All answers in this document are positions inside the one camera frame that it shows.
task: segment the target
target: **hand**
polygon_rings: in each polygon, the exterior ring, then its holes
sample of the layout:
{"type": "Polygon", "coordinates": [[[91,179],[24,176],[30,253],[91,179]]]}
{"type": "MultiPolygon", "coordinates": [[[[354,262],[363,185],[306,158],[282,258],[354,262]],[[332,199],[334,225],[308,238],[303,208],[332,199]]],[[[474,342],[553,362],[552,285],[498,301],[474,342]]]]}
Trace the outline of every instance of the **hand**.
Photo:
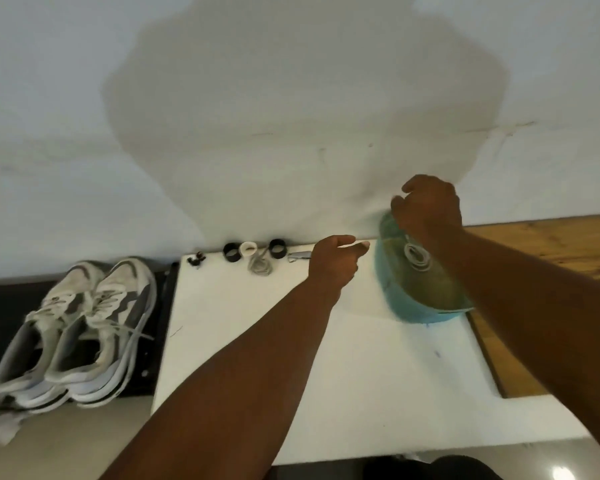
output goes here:
{"type": "Polygon", "coordinates": [[[353,279],[358,270],[358,258],[369,250],[368,241],[346,248],[339,247],[355,241],[352,235],[330,235],[319,241],[313,247],[309,261],[308,280],[339,292],[353,279]]]}
{"type": "Polygon", "coordinates": [[[400,229],[424,247],[435,240],[436,233],[462,229],[460,199],[452,184],[430,175],[416,175],[402,186],[402,191],[409,195],[393,197],[393,218],[400,229]]]}

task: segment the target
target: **black tape roll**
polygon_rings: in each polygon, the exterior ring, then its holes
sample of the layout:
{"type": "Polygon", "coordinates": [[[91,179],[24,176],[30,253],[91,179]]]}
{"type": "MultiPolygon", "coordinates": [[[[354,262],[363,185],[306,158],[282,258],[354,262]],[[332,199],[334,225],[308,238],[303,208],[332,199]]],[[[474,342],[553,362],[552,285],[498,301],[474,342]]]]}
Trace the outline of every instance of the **black tape roll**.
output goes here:
{"type": "Polygon", "coordinates": [[[224,254],[224,259],[226,259],[229,262],[236,262],[236,261],[240,261],[240,258],[242,258],[242,256],[240,256],[240,244],[238,244],[237,242],[229,242],[229,244],[225,245],[224,248],[222,248],[222,254],[224,254]]]}
{"type": "Polygon", "coordinates": [[[269,253],[272,258],[282,259],[287,255],[287,243],[282,239],[273,239],[269,243],[269,253]]]}

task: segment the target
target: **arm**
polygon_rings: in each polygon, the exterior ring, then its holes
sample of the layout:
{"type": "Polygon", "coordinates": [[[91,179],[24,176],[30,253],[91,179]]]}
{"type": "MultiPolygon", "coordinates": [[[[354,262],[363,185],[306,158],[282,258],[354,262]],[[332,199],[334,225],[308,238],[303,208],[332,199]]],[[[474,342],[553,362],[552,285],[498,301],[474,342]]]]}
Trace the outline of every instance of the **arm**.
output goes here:
{"type": "Polygon", "coordinates": [[[296,414],[340,290],[368,242],[318,242],[308,278],[169,396],[102,476],[262,480],[296,414]]]}
{"type": "Polygon", "coordinates": [[[402,190],[392,201],[400,227],[600,443],[600,282],[464,231],[451,184],[417,175],[402,190]]]}

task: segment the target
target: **sneaker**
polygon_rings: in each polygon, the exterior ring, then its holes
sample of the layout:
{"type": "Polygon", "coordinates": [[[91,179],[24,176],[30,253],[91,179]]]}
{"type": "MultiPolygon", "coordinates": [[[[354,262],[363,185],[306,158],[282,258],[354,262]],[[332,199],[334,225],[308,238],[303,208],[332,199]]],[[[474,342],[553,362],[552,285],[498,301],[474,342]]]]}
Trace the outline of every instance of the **sneaker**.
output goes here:
{"type": "Polygon", "coordinates": [[[85,300],[104,273],[79,262],[49,290],[39,309],[30,312],[0,361],[0,395],[10,395],[20,407],[44,412],[67,398],[66,387],[45,380],[63,330],[83,313],[85,300]]]}
{"type": "Polygon", "coordinates": [[[115,265],[67,327],[45,378],[64,385],[78,403],[109,402],[131,377],[137,341],[157,297],[155,277],[137,258],[115,265]]]}

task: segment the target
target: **metal clip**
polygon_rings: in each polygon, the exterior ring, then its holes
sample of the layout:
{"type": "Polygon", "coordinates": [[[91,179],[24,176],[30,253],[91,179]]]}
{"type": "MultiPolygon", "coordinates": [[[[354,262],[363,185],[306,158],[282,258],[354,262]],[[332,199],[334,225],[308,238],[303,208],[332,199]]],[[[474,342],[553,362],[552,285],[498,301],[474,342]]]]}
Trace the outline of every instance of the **metal clip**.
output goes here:
{"type": "Polygon", "coordinates": [[[298,259],[311,259],[311,251],[299,251],[287,255],[287,261],[289,262],[295,262],[298,261],[298,259]]]}

